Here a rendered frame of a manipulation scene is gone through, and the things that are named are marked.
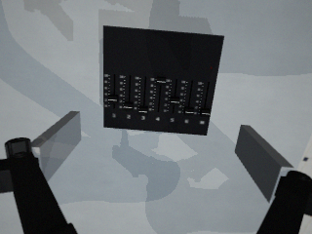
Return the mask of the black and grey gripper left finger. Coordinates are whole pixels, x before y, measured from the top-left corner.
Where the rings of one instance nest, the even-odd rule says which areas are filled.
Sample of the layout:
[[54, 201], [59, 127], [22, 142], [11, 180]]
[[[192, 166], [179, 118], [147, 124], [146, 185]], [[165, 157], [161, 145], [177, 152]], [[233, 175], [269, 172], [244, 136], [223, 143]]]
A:
[[23, 234], [78, 234], [48, 184], [81, 140], [80, 111], [70, 111], [38, 138], [5, 142], [0, 193], [14, 192]]

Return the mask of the black lighting desk panel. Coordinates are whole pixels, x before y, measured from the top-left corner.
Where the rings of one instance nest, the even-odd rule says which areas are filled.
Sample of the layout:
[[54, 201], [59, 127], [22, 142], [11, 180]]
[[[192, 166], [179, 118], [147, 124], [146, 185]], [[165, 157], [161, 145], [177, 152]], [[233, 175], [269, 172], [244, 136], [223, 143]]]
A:
[[206, 136], [223, 40], [104, 25], [103, 127]]

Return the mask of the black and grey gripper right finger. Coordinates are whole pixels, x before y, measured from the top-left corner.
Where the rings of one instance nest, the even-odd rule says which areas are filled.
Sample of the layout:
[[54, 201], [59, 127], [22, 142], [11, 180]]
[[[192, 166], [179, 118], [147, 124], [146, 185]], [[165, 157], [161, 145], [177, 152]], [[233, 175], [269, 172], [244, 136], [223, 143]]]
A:
[[312, 216], [312, 178], [249, 125], [241, 125], [235, 153], [271, 204], [256, 234], [298, 234], [303, 216]]

